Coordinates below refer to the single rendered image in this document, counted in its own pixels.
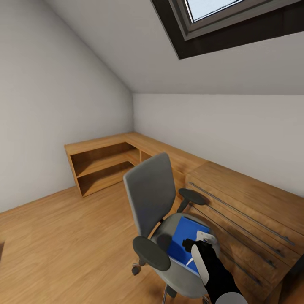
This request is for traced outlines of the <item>folder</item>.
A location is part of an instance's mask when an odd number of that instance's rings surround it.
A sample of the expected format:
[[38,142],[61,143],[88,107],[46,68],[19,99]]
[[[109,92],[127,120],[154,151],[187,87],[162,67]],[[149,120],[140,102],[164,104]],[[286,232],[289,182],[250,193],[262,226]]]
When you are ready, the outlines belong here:
[[175,234],[172,237],[171,244],[167,250],[167,255],[170,259],[174,260],[176,263],[190,272],[193,272],[200,278],[194,261],[186,265],[186,263],[188,263],[188,261],[192,258],[192,254],[187,252],[185,247],[182,245],[183,240],[186,239],[196,241],[196,234],[198,230],[209,233],[209,228],[181,216]]

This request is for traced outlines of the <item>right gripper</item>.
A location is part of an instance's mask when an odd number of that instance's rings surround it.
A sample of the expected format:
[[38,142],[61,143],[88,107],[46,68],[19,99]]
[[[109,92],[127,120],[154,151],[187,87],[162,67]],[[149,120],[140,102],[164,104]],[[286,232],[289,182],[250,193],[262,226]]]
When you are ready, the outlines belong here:
[[185,250],[189,253],[191,253],[191,249],[193,247],[194,244],[197,244],[198,242],[196,241],[193,241],[191,239],[186,239],[186,240],[183,240],[183,243],[182,245],[185,247]]

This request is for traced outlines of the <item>swivel chair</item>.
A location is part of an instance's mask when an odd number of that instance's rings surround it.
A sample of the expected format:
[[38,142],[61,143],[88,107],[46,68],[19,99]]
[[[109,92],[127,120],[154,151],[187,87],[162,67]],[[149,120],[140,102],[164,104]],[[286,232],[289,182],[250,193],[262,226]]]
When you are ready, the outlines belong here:
[[[207,290],[202,279],[167,255],[182,216],[209,228],[209,234],[217,239],[212,248],[220,258],[220,243],[213,229],[202,220],[183,212],[190,201],[203,206],[206,204],[205,199],[191,190],[181,188],[179,194],[184,200],[180,207],[176,213],[163,219],[171,211],[176,197],[172,166],[166,152],[150,157],[133,167],[124,174],[123,181],[139,234],[133,240],[133,249],[139,256],[139,263],[133,264],[133,275],[139,273],[138,266],[151,265],[166,283],[162,304],[165,304],[167,293],[172,298],[179,293],[190,299],[202,298],[203,304],[211,304],[206,297]],[[159,227],[149,240],[150,233],[158,223]]]

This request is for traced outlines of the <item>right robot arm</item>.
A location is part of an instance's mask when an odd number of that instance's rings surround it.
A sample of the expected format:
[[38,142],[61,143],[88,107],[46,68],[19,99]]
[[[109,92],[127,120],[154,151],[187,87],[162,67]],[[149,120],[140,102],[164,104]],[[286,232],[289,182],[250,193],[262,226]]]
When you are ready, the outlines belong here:
[[233,275],[225,269],[212,248],[212,244],[216,244],[217,239],[199,230],[196,235],[196,241],[186,239],[183,240],[182,245],[192,254],[211,304],[247,304],[235,284]]

